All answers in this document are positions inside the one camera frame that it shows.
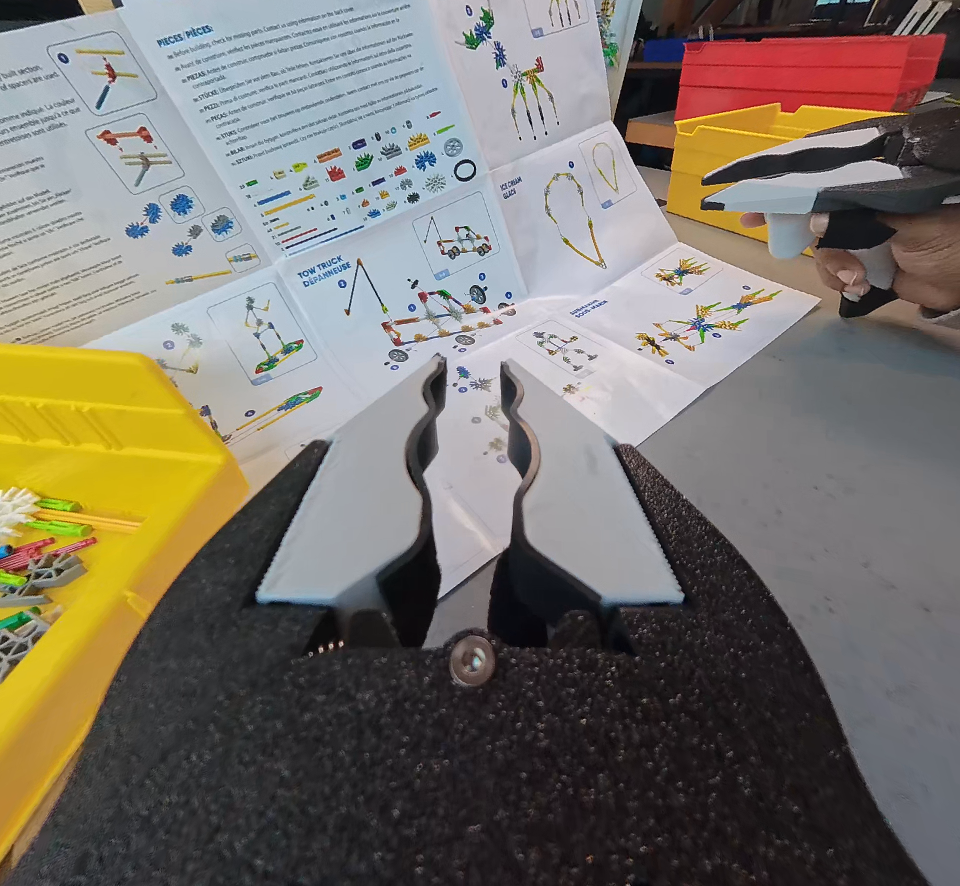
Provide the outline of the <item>red plastic bins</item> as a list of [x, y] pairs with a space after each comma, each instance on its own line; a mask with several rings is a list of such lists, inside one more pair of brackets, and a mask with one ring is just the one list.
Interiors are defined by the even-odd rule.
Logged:
[[937, 75], [947, 37], [865, 35], [686, 44], [675, 120], [779, 104], [906, 112]]

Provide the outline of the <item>grey desk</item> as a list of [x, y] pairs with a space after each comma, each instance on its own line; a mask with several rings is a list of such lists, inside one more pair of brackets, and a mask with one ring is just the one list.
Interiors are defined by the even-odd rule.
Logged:
[[633, 655], [308, 654], [316, 609], [253, 604], [308, 447], [7, 884], [958, 884], [958, 340], [833, 306], [622, 450], [693, 599], [628, 613]]

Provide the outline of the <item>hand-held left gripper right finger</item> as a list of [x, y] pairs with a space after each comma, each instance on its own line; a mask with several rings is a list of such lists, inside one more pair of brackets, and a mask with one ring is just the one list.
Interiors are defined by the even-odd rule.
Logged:
[[615, 441], [518, 362], [501, 364], [501, 405], [521, 475], [508, 548], [520, 602], [534, 613], [682, 603]]

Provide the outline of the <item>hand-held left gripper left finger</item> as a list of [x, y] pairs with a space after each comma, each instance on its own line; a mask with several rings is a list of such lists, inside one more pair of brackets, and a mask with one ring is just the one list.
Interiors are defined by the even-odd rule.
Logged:
[[430, 359], [342, 425], [256, 591], [258, 604], [385, 605], [378, 579], [431, 532], [446, 359]]

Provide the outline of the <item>yellow plastic bin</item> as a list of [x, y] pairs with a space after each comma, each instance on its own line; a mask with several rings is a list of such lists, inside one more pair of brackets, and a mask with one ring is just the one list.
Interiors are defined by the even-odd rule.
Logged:
[[2, 585], [1, 850], [26, 842], [114, 674], [173, 581], [247, 494], [237, 461], [146, 357], [2, 345], [2, 489], [72, 501], [78, 531]]
[[739, 213], [701, 209], [702, 198], [715, 191], [702, 186], [703, 177], [741, 157], [767, 152], [788, 141], [883, 116], [889, 113], [806, 104], [785, 112], [778, 103], [768, 103], [678, 120], [666, 210], [766, 243], [765, 226], [746, 228]]

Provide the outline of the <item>person's right hand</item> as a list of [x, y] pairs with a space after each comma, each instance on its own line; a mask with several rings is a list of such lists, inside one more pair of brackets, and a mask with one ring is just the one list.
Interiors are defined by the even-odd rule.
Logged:
[[[959, 328], [959, 205], [946, 204], [918, 215], [882, 215], [894, 230], [892, 255], [897, 267], [893, 291], [918, 306], [934, 325]], [[853, 252], [815, 250], [818, 274], [834, 291], [862, 297], [871, 287]]]

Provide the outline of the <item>printed instruction sheet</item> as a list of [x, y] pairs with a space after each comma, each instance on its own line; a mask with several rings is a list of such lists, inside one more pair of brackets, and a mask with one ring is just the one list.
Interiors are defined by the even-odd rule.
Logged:
[[508, 543], [499, 366], [640, 443], [816, 297], [680, 242], [599, 0], [145, 0], [2, 33], [2, 343], [138, 352], [264, 483], [434, 354], [441, 590]]

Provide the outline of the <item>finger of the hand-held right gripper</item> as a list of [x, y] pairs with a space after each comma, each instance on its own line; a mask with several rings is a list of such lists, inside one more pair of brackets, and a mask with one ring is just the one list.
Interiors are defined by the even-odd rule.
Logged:
[[957, 171], [890, 163], [847, 163], [816, 172], [735, 163], [704, 181], [726, 181], [733, 176], [738, 182], [702, 199], [703, 210], [802, 215], [870, 209], [909, 215], [937, 208], [959, 192]]
[[869, 119], [836, 126], [739, 157], [708, 172], [701, 184], [735, 184], [794, 173], [818, 173], [881, 160], [888, 136], [901, 136], [904, 126], [904, 119]]

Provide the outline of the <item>pile of toy pieces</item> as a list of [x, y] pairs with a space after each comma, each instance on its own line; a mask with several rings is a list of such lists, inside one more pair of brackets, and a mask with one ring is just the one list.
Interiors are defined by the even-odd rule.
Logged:
[[52, 592], [86, 576], [85, 552], [102, 534], [129, 535], [142, 517], [98, 513], [27, 487], [1, 491], [1, 679], [50, 632], [63, 607]]

